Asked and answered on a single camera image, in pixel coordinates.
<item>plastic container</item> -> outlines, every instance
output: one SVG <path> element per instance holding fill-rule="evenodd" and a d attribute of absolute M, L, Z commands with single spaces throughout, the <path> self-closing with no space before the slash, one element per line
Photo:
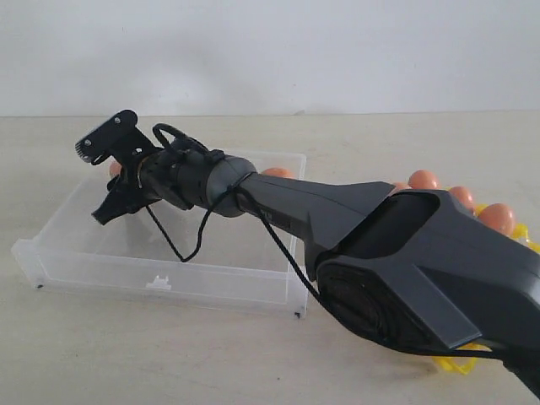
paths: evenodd
<path fill-rule="evenodd" d="M 304 177 L 301 154 L 226 152 L 259 171 L 281 166 Z M 257 218 L 211 215 L 199 255 L 181 263 L 146 210 L 106 226 L 94 220 L 108 180 L 108 165 L 94 168 L 34 239 L 15 243 L 12 252 L 35 288 L 305 316 L 307 290 Z M 166 202 L 153 210 L 180 252 L 190 253 L 204 210 Z M 276 231 L 294 255 L 296 238 Z"/>

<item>table surface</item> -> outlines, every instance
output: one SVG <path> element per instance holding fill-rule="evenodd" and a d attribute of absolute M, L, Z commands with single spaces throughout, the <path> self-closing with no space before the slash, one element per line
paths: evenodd
<path fill-rule="evenodd" d="M 0 402 L 31 404 L 533 404 L 500 363 L 471 375 L 306 319 L 37 291 L 9 249 L 33 237 L 92 167 L 73 143 L 103 117 L 0 118 Z M 405 181 L 434 171 L 510 203 L 540 240 L 540 112 L 144 117 L 215 148 L 307 155 L 308 180 Z"/>

